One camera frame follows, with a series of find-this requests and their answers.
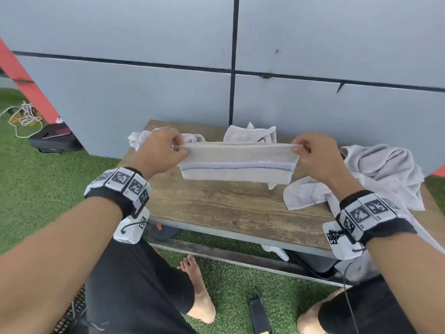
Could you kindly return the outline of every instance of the black shorts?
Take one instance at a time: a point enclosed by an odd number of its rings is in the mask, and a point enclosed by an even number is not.
[[[196,333],[181,315],[194,303],[192,281],[144,241],[110,241],[85,287],[90,334]]]
[[[360,334],[416,334],[381,275],[347,291]],[[356,334],[345,293],[321,305],[318,320],[330,334]]]

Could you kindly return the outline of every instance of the knee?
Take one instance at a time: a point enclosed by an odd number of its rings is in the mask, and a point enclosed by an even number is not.
[[[318,309],[315,304],[306,313],[300,315],[297,320],[297,328],[301,334],[324,334],[325,331],[318,321]]]

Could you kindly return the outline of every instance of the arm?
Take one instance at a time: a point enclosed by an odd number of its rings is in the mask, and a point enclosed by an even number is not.
[[[326,184],[339,201],[363,190],[349,173],[334,139],[321,134],[297,137],[300,164]],[[418,333],[442,333],[445,326],[445,256],[417,234],[372,238],[366,248]]]
[[[146,179],[187,156],[179,132],[154,132],[125,166]],[[91,197],[0,256],[0,333],[47,334],[84,284],[113,237],[122,212]]]

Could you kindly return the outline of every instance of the wooden tabletop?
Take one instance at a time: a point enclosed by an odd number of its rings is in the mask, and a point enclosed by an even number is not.
[[[222,141],[226,129],[207,125],[151,120],[145,130],[171,126],[181,133],[201,134],[206,141]],[[277,137],[290,143],[292,137]],[[130,148],[123,160],[134,153]],[[293,180],[306,174],[296,167]],[[150,217],[176,220],[209,229],[230,231],[329,250],[322,224],[334,220],[327,203],[289,211],[283,202],[285,185],[268,190],[267,184],[186,180],[178,167],[150,179]],[[445,218],[425,186],[422,186],[425,212],[413,212],[425,229],[445,247]]]

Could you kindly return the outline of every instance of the bare foot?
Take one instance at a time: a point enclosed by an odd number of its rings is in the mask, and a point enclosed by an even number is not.
[[[192,318],[199,319],[205,323],[212,323],[216,316],[215,306],[210,299],[209,293],[204,285],[203,277],[201,276],[201,270],[194,257],[189,254],[187,258],[184,258],[184,260],[181,261],[178,269],[183,270],[189,275],[195,292],[195,302],[192,309],[187,314]]]

